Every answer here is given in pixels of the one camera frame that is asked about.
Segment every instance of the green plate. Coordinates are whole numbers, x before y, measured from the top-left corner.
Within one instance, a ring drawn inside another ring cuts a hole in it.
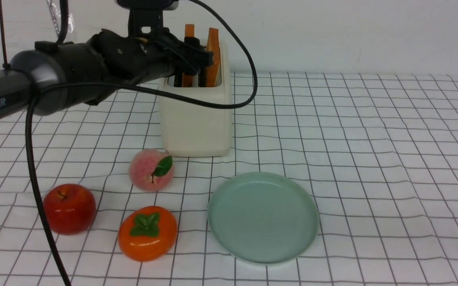
[[[208,223],[233,256],[277,264],[301,255],[314,241],[319,213],[297,183],[268,172],[249,172],[226,181],[208,206]]]

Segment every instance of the orange persimmon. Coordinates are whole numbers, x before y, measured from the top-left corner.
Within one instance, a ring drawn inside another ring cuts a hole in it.
[[[138,262],[155,260],[171,249],[178,235],[178,223],[165,208],[149,206],[127,217],[118,231],[124,255]]]

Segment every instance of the toast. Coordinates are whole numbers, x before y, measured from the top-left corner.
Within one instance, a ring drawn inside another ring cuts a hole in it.
[[[213,52],[213,65],[206,68],[205,87],[216,87],[220,71],[220,43],[218,29],[210,28],[206,50]]]
[[[195,27],[194,24],[186,24],[185,25],[185,38],[187,37],[194,37],[195,36]],[[182,87],[192,87],[193,84],[193,76],[183,74],[182,79]]]

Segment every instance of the green leaf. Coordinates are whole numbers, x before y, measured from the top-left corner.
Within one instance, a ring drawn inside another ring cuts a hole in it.
[[[143,236],[143,235],[146,235],[147,231],[144,230],[143,228],[140,228],[139,226],[134,226],[131,230],[130,230],[130,235],[131,236]]]
[[[152,213],[147,216],[147,224],[149,226],[156,226],[158,224],[158,220],[160,219],[159,213]]]
[[[136,215],[135,218],[134,218],[134,224],[136,226],[140,226],[142,228],[147,226],[148,225],[148,223],[147,223],[147,215],[145,215],[145,214]]]
[[[157,166],[155,167],[155,171],[153,172],[153,176],[155,177],[162,177],[165,176],[171,167],[173,166],[173,157],[171,155],[167,157],[163,157],[160,162],[158,162]]]
[[[159,232],[158,227],[153,226],[146,232],[146,236],[157,237]]]

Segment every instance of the peach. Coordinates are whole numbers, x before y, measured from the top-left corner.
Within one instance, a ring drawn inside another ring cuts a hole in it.
[[[145,149],[133,157],[128,174],[134,186],[141,190],[159,191],[173,179],[173,159],[167,152]]]

